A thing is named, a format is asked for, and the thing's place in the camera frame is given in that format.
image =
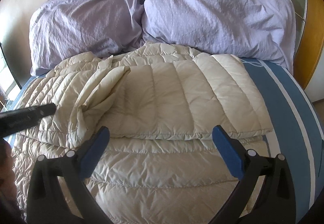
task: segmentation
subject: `metal screw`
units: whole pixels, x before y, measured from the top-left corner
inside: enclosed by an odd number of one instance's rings
[[[40,156],[38,156],[38,158],[37,158],[37,160],[38,160],[39,162],[43,161],[44,159],[45,159],[45,155],[40,155]]]
[[[281,160],[281,161],[284,161],[286,159],[286,157],[283,155],[283,154],[278,154],[278,158]]]
[[[76,154],[75,151],[70,150],[70,151],[68,151],[68,152],[66,153],[66,156],[67,156],[67,157],[73,157],[75,154]]]
[[[247,154],[248,154],[249,156],[256,156],[256,155],[257,155],[257,152],[254,151],[253,149],[249,149],[249,150],[247,150]]]

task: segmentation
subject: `window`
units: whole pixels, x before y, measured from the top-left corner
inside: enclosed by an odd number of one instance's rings
[[[14,100],[20,92],[20,88],[5,62],[2,50],[0,50],[0,86],[5,93],[5,97],[9,100]]]

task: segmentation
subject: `skin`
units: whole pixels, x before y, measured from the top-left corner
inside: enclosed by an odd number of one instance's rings
[[[0,166],[0,192],[9,201],[16,201],[17,188],[15,185],[15,173],[12,170],[14,159],[11,156],[11,147],[5,144],[6,159]]]

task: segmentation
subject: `down jacket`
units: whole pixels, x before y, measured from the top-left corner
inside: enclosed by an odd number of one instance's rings
[[[19,205],[26,208],[40,154],[54,158],[77,149],[105,125],[110,143],[85,183],[114,223],[208,223],[237,183],[211,140],[213,127],[221,124],[264,156],[262,135],[273,129],[238,58],[179,45],[147,42],[107,59],[87,52],[64,60],[30,84],[18,107],[50,102],[56,114],[16,136]],[[80,215],[60,183],[72,212]]]

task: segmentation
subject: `blue striped bed sheet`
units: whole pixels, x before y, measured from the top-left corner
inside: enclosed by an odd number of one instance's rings
[[[274,131],[263,136],[269,155],[283,153],[287,158],[295,188],[296,221],[299,221],[324,187],[321,123],[306,94],[286,69],[251,58],[242,58],[242,62],[262,94],[273,123]],[[11,110],[35,78],[28,80]],[[7,141],[13,146],[15,135],[7,137]]]

